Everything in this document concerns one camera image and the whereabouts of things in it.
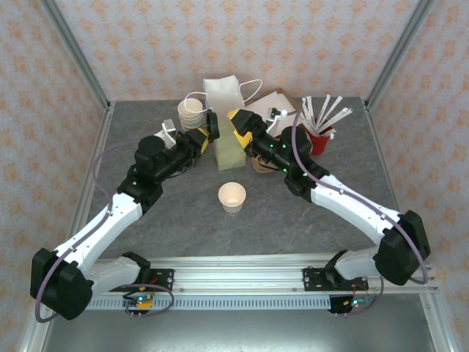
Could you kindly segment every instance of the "stacked paper cups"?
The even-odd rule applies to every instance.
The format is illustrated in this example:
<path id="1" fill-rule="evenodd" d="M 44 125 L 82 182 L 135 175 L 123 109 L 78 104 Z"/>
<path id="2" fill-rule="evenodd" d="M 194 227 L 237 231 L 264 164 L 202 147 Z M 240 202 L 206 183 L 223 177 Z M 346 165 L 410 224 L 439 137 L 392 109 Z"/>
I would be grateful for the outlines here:
<path id="1" fill-rule="evenodd" d="M 184 131 L 202 127 L 204 124 L 204 114 L 200 100 L 188 98 L 183 100 L 177 106 L 177 113 L 181 120 L 181 126 Z"/>

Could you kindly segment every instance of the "white paper cup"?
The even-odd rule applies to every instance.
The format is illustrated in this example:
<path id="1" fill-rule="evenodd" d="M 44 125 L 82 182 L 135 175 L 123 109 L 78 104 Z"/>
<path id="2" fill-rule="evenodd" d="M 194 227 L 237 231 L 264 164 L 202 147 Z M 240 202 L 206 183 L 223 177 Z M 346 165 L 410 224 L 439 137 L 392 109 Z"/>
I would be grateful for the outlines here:
<path id="1" fill-rule="evenodd" d="M 191 112 L 191 111 L 201 111 L 204 107 L 200 100 L 195 98 L 187 98 L 184 101 L 181 101 L 177 106 L 177 113 L 179 116 L 186 121 L 197 120 L 200 117 L 203 117 L 201 112 Z"/>
<path id="2" fill-rule="evenodd" d="M 239 183 L 228 182 L 218 190 L 218 199 L 228 215 L 236 215 L 243 207 L 246 190 Z"/>
<path id="3" fill-rule="evenodd" d="M 179 114 L 182 129 L 187 131 L 203 126 L 204 114 L 202 112 L 191 112 L 201 111 L 203 109 L 204 107 L 200 100 L 188 98 L 185 104 L 184 101 L 181 101 L 177 106 L 177 113 Z"/>

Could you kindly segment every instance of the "wire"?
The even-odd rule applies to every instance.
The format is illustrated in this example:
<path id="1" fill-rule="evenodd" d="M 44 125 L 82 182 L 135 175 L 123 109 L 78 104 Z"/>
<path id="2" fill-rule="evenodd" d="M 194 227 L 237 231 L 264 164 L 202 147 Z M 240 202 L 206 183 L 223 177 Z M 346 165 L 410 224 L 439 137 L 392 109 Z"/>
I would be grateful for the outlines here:
<path id="1" fill-rule="evenodd" d="M 361 204 L 365 205 L 369 209 L 373 210 L 377 215 L 379 216 L 384 216 L 384 219 L 388 222 L 390 222 L 397 230 L 400 232 L 402 237 L 407 241 L 409 247 L 412 249 L 412 252 L 417 258 L 418 264 L 420 265 L 420 268 L 422 270 L 422 275 L 423 279 L 422 280 L 417 280 L 414 278 L 410 278 L 410 281 L 415 282 L 417 284 L 425 285 L 428 282 L 428 271 L 426 269 L 424 259 L 418 252 L 418 249 L 416 245 L 413 243 L 412 239 L 409 237 L 409 235 L 404 231 L 404 229 L 399 225 L 397 222 L 395 222 L 390 216 L 388 216 L 386 213 L 382 212 L 380 209 L 376 208 L 372 204 L 370 204 L 366 199 L 358 196 L 357 194 L 354 194 L 352 192 L 346 191 L 346 190 L 341 190 L 339 187 L 332 186 L 326 182 L 321 181 L 317 177 L 313 176 L 312 173 L 309 172 L 309 170 L 303 165 L 300 159 L 300 155 L 298 154 L 298 149 L 296 146 L 296 129 L 297 129 L 297 124 L 298 124 L 298 118 L 300 117 L 300 112 L 298 112 L 295 116 L 295 119 L 293 120 L 293 126 L 292 126 L 292 149 L 293 149 L 293 155 L 295 156 L 295 160 L 298 163 L 298 166 L 300 167 L 303 172 L 305 172 L 310 179 L 312 179 L 315 183 L 317 183 L 320 186 L 332 189 L 333 191 L 336 192 L 342 192 L 346 196 L 349 196 L 357 201 L 359 201 Z"/>
<path id="2" fill-rule="evenodd" d="M 179 174 L 169 176 L 168 178 L 175 178 L 175 177 L 178 177 L 178 176 L 182 175 L 183 173 L 185 173 L 186 171 L 188 171 L 188 167 L 187 167 L 187 166 L 184 166 L 184 169 L 182 169 L 182 171 L 181 171 Z"/>
<path id="3" fill-rule="evenodd" d="M 279 170 L 280 170 L 280 169 L 278 169 L 278 168 L 276 168 L 276 167 L 271 167 L 271 166 L 269 166 L 269 165 L 263 164 L 263 163 L 261 162 L 261 160 L 262 160 L 261 158 L 258 158 L 258 159 L 257 159 L 257 162 L 258 162 L 259 165 L 262 166 L 263 168 L 269 169 L 269 170 L 273 170 L 273 171 L 279 171 Z"/>
<path id="4" fill-rule="evenodd" d="M 136 288 L 139 288 L 139 287 L 146 287 L 146 288 L 154 288 L 154 289 L 159 289 L 159 290 L 162 290 L 166 293 L 168 293 L 170 296 L 171 296 L 171 302 L 169 302 L 169 304 L 164 307 L 163 309 L 159 309 L 159 310 L 156 310 L 154 312 L 151 312 L 151 313 L 147 313 L 147 314 L 144 314 L 144 315 L 139 315 L 140 318 L 147 318 L 147 317 L 151 317 L 153 315 L 157 315 L 157 314 L 161 314 L 161 313 L 164 313 L 166 311 L 168 311 L 169 308 L 173 307 L 174 305 L 174 294 L 173 292 L 171 292 L 169 289 L 167 289 L 166 287 L 163 287 L 163 286 L 160 286 L 160 285 L 150 285 L 150 284 L 145 284 L 145 285 L 142 285 L 142 284 L 131 284 L 131 285 L 122 285 L 120 287 L 136 287 Z M 129 301 L 127 302 L 127 304 L 125 305 L 125 312 L 130 316 L 132 317 L 133 316 L 133 313 L 129 310 L 129 306 L 132 304 L 132 303 L 135 303 L 137 302 L 137 298 L 133 299 L 132 301 Z"/>
<path id="5" fill-rule="evenodd" d="M 103 218 L 95 225 L 95 227 L 93 227 L 90 231 L 88 231 L 87 234 L 85 234 L 82 238 L 80 238 L 78 241 L 76 241 L 72 246 L 71 248 L 67 249 L 67 251 L 64 252 L 64 254 L 62 254 L 59 259 L 57 259 L 55 261 L 55 263 L 51 266 L 51 268 L 49 269 L 49 271 L 47 272 L 47 274 L 45 275 L 44 277 L 44 280 L 43 282 L 41 283 L 40 287 L 39 287 L 39 290 L 37 291 L 37 295 L 36 295 L 36 303 L 34 305 L 34 314 L 36 316 L 36 320 L 38 323 L 47 323 L 49 321 L 51 321 L 52 319 L 56 318 L 58 316 L 57 313 L 54 313 L 52 314 L 50 317 L 48 318 L 43 318 L 41 317 L 41 301 L 43 299 L 43 296 L 44 296 L 44 291 L 45 291 L 45 288 L 47 286 L 47 284 L 49 283 L 49 280 L 51 279 L 53 273 L 55 272 L 55 270 L 59 267 L 60 263 L 70 254 L 72 253 L 78 246 L 80 246 L 80 244 L 82 244 L 84 241 L 86 241 L 91 235 L 93 235 L 96 231 L 98 231 L 98 229 L 103 226 L 103 224 L 106 222 L 106 220 L 108 219 L 108 217 L 111 215 L 111 210 L 112 210 L 112 196 L 111 194 L 104 188 L 104 186 L 102 186 L 98 181 L 97 181 L 97 175 L 96 175 L 96 172 L 97 172 L 97 165 L 99 164 L 99 161 L 101 160 L 101 158 L 104 156 L 104 155 L 108 155 L 110 152 L 112 152 L 113 150 L 117 149 L 117 148 L 120 148 L 120 147 L 124 147 L 126 145 L 132 145 L 132 144 L 137 144 L 138 142 L 135 142 L 135 141 L 131 141 L 131 142 L 123 142 L 123 143 L 119 143 L 119 144 L 115 144 L 109 148 L 107 148 L 106 150 L 104 150 L 101 154 L 99 154 L 96 159 L 94 160 L 93 162 L 93 167 L 92 167 L 92 176 L 93 176 L 93 180 L 96 184 L 96 188 L 99 189 L 106 197 L 107 201 L 108 201 L 108 211 L 104 214 Z"/>
<path id="6" fill-rule="evenodd" d="M 358 314 L 361 314 L 361 313 L 365 313 L 366 311 L 370 310 L 372 307 L 376 306 L 376 304 L 383 297 L 383 293 L 384 293 L 384 280 L 383 280 L 382 276 L 380 276 L 380 283 L 381 283 L 380 293 L 378 293 L 378 296 L 376 297 L 376 299 L 369 306 L 366 306 L 365 308 L 360 309 L 356 312 L 350 312 L 350 313 L 347 313 L 347 314 L 339 314 L 339 315 L 341 315 L 341 316 L 358 315 Z"/>
<path id="7" fill-rule="evenodd" d="M 130 292 L 127 292 L 126 294 L 124 294 L 122 296 L 123 299 L 134 299 L 135 297 L 131 297 L 130 295 L 135 295 L 136 293 L 141 293 L 140 289 L 139 288 L 136 288 L 135 290 L 133 291 L 130 291 Z"/>
<path id="8" fill-rule="evenodd" d="M 355 285 L 355 286 L 353 287 L 353 297 L 355 297 L 355 294 L 356 294 L 356 292 L 357 292 L 357 286 L 361 287 L 361 288 L 365 291 L 365 293 L 368 295 L 368 297 L 369 297 L 368 290 L 367 290 L 366 287 L 363 286 L 360 282 L 352 282 L 352 284 Z"/>

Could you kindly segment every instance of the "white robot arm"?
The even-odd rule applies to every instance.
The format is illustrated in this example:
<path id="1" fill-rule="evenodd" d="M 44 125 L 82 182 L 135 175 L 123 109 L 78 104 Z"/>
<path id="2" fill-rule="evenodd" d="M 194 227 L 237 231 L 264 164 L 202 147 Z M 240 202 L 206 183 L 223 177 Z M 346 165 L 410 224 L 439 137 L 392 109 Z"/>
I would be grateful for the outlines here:
<path id="1" fill-rule="evenodd" d="M 293 150 L 292 128 L 285 128 L 281 138 L 276 139 L 268 134 L 262 118 L 252 111 L 234 110 L 228 117 L 246 153 L 260 156 L 265 163 L 283 170 L 284 182 L 294 195 L 333 211 L 375 243 L 370 249 L 345 250 L 334 256 L 323 275 L 333 288 L 339 289 L 341 282 L 357 277 L 376 275 L 395 285 L 404 285 L 429 256 L 430 247 L 420 216 L 411 210 L 401 214 L 384 208 L 346 187 L 311 159 L 311 142 L 303 129 L 296 129 Z"/>
<path id="2" fill-rule="evenodd" d="M 184 172 L 219 137 L 216 114 L 207 112 L 207 130 L 198 128 L 163 130 L 143 138 L 135 152 L 136 163 L 117 188 L 108 205 L 79 233 L 52 252 L 39 250 L 32 260 L 30 294 L 62 317 L 71 320 L 81 314 L 93 296 L 132 283 L 146 284 L 142 277 L 149 262 L 125 253 L 112 263 L 95 265 L 96 259 L 129 225 L 143 216 L 163 193 L 162 183 L 176 172 Z"/>

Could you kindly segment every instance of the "black clamp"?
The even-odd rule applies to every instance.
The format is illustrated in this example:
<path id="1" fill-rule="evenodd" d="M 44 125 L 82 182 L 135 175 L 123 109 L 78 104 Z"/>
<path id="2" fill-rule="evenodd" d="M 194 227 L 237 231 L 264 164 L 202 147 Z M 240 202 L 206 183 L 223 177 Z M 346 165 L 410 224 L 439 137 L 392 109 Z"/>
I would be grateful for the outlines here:
<path id="1" fill-rule="evenodd" d="M 126 252 L 122 255 L 123 257 L 129 258 L 130 260 L 137 263 L 140 267 L 139 275 L 133 284 L 151 284 L 158 285 L 172 290 L 174 283 L 174 269 L 156 269 L 151 268 L 151 262 L 146 260 L 141 255 L 134 252 Z M 153 292 L 154 289 L 150 287 L 135 289 L 134 287 L 118 287 L 112 290 L 112 292 Z"/>
<path id="2" fill-rule="evenodd" d="M 309 266 L 308 268 L 303 269 L 303 285 L 305 291 L 368 290 L 367 280 L 363 280 L 361 277 L 357 277 L 353 280 L 346 280 L 335 269 L 337 260 L 346 251 L 347 250 L 343 250 L 334 255 L 324 268 L 313 268 L 312 266 Z"/>

